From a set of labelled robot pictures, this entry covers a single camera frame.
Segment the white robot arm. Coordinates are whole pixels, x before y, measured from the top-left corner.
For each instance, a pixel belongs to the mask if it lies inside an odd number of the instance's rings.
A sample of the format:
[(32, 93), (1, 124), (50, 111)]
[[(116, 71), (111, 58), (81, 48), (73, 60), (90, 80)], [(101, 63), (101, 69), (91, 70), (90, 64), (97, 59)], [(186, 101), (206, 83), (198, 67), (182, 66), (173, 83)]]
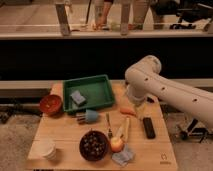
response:
[(159, 75), (161, 68), (160, 60), (153, 55), (131, 65), (125, 71), (129, 100), (141, 105), (152, 94), (213, 129), (213, 93), (166, 79)]

